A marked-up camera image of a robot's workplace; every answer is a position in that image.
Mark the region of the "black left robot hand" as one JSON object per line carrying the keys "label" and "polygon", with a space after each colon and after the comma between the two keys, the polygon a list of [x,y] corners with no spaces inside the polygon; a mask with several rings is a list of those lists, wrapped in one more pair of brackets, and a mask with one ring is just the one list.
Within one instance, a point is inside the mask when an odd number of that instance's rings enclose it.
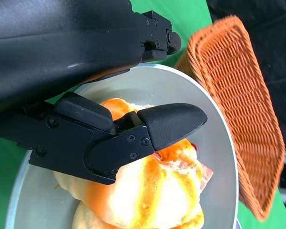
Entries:
{"label": "black left robot hand", "polygon": [[171,22],[128,0],[0,0],[0,137],[30,164],[110,185],[120,167],[207,121],[191,104],[110,111],[70,88],[164,60],[181,48]]}

